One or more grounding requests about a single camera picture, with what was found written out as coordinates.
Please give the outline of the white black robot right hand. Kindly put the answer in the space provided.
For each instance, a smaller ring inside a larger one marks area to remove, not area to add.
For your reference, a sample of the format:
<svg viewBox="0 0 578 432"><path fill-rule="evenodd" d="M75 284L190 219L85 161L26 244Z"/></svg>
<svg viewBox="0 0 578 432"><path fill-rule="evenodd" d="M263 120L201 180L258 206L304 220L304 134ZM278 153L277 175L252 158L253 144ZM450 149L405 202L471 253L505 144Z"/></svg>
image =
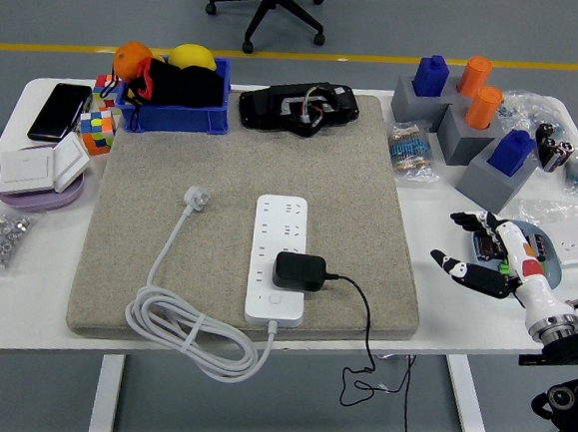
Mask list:
<svg viewBox="0 0 578 432"><path fill-rule="evenodd" d="M501 245L508 260L508 273L504 275L434 249L430 255L452 280L491 297L503 299L514 294L526 309L529 335L544 345L578 333L574 307L554 295L541 263L516 223L491 212L454 213L450 217L467 231L490 236Z"/></svg>

